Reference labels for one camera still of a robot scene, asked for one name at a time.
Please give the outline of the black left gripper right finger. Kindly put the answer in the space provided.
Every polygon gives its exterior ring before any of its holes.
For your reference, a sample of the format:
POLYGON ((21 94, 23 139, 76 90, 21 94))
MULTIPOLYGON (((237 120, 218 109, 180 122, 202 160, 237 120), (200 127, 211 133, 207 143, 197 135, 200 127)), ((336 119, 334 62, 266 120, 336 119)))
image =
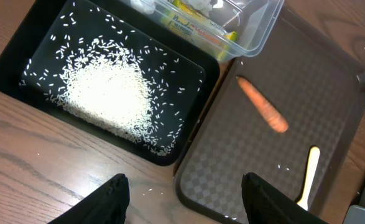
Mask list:
POLYGON ((243 175, 241 188, 249 224, 326 224, 253 172, 243 175))

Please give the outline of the yellow green snack wrapper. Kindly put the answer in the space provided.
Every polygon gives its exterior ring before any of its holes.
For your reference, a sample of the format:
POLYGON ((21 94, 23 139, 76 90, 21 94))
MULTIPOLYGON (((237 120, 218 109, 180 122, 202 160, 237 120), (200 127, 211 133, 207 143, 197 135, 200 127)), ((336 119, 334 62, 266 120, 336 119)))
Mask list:
POLYGON ((224 39, 235 42, 238 33, 228 32, 199 11, 181 0, 172 1, 178 11, 168 11, 162 19, 163 25, 180 37, 211 54, 218 61, 227 57, 229 47, 224 39))

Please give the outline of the white rice pile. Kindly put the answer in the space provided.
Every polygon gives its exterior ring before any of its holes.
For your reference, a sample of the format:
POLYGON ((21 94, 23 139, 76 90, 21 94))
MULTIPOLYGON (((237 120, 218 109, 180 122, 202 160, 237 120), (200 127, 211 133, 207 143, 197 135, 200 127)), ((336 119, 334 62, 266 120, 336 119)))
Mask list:
POLYGON ((182 140, 205 71, 91 1, 67 1, 19 86, 138 148, 166 156, 182 140))

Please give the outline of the white tissue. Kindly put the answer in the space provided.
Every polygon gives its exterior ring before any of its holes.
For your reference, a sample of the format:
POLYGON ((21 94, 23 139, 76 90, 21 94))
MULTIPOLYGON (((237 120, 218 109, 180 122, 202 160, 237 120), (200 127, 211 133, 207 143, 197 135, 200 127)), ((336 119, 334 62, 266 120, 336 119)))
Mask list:
POLYGON ((140 13, 151 15, 155 11, 154 0, 130 0, 131 6, 140 13))
POLYGON ((187 2, 205 16, 209 16, 213 9, 222 8, 224 5, 223 0, 188 0, 187 2))

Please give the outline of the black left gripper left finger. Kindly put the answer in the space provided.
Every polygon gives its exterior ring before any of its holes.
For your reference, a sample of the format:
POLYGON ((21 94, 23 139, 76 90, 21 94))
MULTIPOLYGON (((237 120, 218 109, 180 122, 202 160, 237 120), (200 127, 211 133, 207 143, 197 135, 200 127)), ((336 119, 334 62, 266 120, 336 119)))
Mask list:
POLYGON ((129 202, 128 178, 116 174, 49 224, 124 224, 129 202))

